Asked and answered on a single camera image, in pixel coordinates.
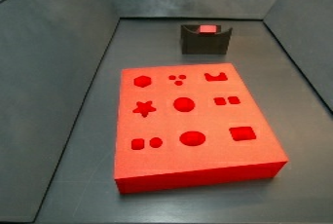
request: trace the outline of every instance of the shape sorter board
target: shape sorter board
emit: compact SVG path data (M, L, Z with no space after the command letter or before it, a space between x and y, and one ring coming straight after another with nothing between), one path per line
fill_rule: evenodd
M270 178L286 163L229 63L121 70L120 193Z

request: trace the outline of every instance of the small circular hole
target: small circular hole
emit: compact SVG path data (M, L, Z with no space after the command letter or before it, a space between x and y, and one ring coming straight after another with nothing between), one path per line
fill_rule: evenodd
M153 137L153 138L149 140L149 144L151 144L151 147L152 147L152 148L160 148L160 147L161 147L161 144L163 144L163 141L161 141L160 138Z

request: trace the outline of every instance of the shape cutout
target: shape cutout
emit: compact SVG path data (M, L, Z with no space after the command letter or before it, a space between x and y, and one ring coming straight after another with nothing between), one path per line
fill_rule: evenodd
M157 138L157 137L151 138L149 145L152 148L160 148L161 144L163 144L163 141L160 138Z
M145 118L149 112L156 111L156 108L151 106L152 101L136 102L136 109L132 110L132 113L140 113L141 117Z
M191 98L179 97L173 101L172 106L173 106L175 110L179 112L189 112L195 107L195 103L193 103L193 100Z
M235 141L256 139L255 132L251 127L236 127L228 129Z
M133 79L133 85L139 88L145 88L151 85L151 77L148 76L139 76Z
M225 81L227 77L223 72L219 72L216 76L211 75L209 73L204 74L205 80L209 81Z
M131 149L132 150L141 150L144 148L144 139L135 138L131 140Z
M188 131L180 135L179 140L187 146L199 146L204 143L205 136L199 131Z
M240 103L240 100L239 100L238 96L235 96L235 95L229 96L227 98L227 101L228 101L229 104L239 104Z
M225 104L224 98L223 97L215 97L213 98L213 103L215 103L215 105L224 105Z

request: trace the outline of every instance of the circular hole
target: circular hole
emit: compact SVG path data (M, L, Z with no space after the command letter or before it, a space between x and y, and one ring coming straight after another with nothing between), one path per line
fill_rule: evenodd
M195 103L193 103L193 100L191 98L179 97L173 101L172 106L173 106L175 110L177 110L180 112L189 112L195 107Z
M187 146L199 146L205 141L205 136L199 131L188 131L179 137L181 144Z
M160 148L160 147L161 147L161 144L163 144L163 141L161 141L160 138L153 137L153 138L149 140L149 144L151 144L151 147L152 147L152 148Z
M180 82L180 81L175 81L173 84L175 84L176 86L180 86L180 85L181 85L181 82Z

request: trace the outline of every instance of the square hole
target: square hole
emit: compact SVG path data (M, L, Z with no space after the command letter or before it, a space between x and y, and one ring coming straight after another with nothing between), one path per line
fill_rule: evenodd
M236 127L228 129L235 141L256 139L255 132L251 127Z
M131 149L141 150L144 148L144 139L136 138L131 140Z
M227 100L228 100L228 103L229 104L239 104L240 103L240 100L239 100L239 98L238 98L238 96L229 96L228 98L227 98Z

